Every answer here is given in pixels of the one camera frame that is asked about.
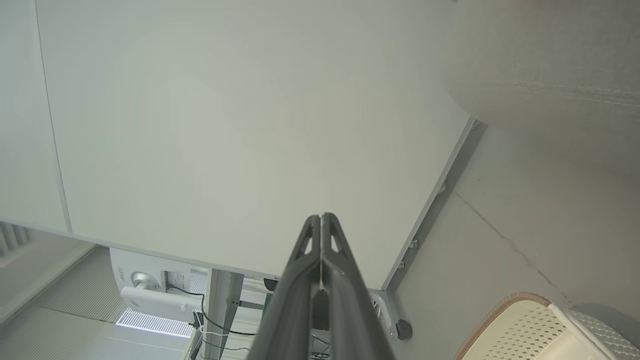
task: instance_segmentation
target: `perforated basket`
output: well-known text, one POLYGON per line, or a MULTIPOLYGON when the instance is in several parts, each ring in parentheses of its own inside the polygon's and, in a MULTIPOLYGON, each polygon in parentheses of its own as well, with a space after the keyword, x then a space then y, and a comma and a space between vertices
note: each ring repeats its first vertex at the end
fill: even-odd
POLYGON ((640 350, 607 324, 532 293, 498 304, 472 331, 456 360, 640 360, 640 350))

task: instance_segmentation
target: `white table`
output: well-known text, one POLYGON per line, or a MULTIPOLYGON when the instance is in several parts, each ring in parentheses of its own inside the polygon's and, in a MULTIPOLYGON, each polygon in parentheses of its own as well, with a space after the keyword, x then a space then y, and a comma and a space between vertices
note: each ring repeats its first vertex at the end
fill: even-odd
POLYGON ((276 277, 331 211, 384 287, 470 125, 438 79, 452 6, 38 2, 73 233, 276 277))

